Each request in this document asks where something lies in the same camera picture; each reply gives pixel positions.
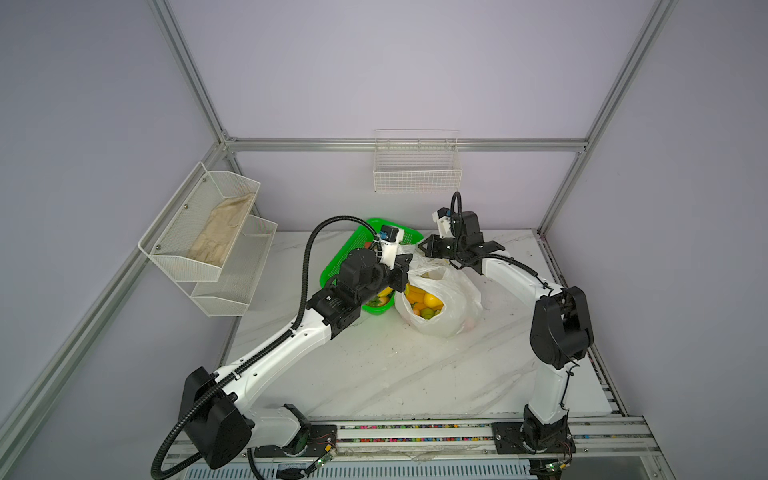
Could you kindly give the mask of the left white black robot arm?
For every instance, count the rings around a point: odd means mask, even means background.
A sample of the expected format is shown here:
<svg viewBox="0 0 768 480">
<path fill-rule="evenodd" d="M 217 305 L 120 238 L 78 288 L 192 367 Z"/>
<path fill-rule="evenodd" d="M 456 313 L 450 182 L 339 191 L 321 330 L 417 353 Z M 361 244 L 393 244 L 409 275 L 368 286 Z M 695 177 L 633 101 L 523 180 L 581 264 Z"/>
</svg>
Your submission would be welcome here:
<svg viewBox="0 0 768 480">
<path fill-rule="evenodd" d="M 259 397 L 300 359 L 351 326 L 364 304 L 386 289 L 404 291 L 412 259 L 397 248 L 352 250 L 334 280 L 305 299 L 300 318 L 235 362 L 215 372 L 198 368 L 191 373 L 179 420 L 197 450 L 192 459 L 215 470 L 248 449 L 302 454 L 312 424 L 292 404 L 259 407 Z"/>
</svg>

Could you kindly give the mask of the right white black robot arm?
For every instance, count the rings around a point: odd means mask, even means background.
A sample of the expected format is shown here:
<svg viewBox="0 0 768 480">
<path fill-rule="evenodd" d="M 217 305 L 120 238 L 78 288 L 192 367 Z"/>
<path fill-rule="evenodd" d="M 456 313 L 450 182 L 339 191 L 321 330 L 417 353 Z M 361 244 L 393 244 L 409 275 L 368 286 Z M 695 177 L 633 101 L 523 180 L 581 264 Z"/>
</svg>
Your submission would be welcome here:
<svg viewBox="0 0 768 480">
<path fill-rule="evenodd" d="M 501 285 L 532 310 L 529 343 L 538 359 L 534 391 L 525 405 L 517 444 L 530 453 L 566 444 L 571 378 L 594 342 L 586 294 L 544 279 L 536 270 L 487 241 L 477 215 L 458 206 L 433 214 L 438 232 L 418 248 L 428 258 L 470 268 Z"/>
</svg>

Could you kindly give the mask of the yellow banana bunch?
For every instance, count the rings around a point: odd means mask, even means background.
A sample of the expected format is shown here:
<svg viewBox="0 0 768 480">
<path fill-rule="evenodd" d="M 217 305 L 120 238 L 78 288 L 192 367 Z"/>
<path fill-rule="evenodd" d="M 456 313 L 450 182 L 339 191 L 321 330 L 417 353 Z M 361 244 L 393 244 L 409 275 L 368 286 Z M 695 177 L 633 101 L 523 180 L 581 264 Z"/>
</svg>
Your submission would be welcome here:
<svg viewBox="0 0 768 480">
<path fill-rule="evenodd" d="M 440 310 L 444 305 L 442 300 L 436 295 L 410 284 L 406 286 L 404 295 L 408 303 L 417 310 L 423 310 L 424 308 Z"/>
</svg>

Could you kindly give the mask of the white lemon print plastic bag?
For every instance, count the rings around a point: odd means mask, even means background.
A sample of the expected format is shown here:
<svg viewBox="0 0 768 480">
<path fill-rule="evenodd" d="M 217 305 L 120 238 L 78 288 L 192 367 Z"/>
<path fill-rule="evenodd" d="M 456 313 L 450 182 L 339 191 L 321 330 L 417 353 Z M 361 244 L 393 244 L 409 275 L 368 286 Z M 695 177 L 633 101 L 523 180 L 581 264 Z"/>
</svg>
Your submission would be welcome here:
<svg viewBox="0 0 768 480">
<path fill-rule="evenodd" d="M 420 317 L 404 293 L 395 295 L 395 309 L 412 328 L 424 335 L 450 338 L 472 330 L 482 317 L 481 293 L 468 276 L 447 260 L 425 257 L 415 245 L 400 246 L 400 254 L 412 254 L 408 284 L 439 297 L 443 308 L 430 320 Z"/>
</svg>

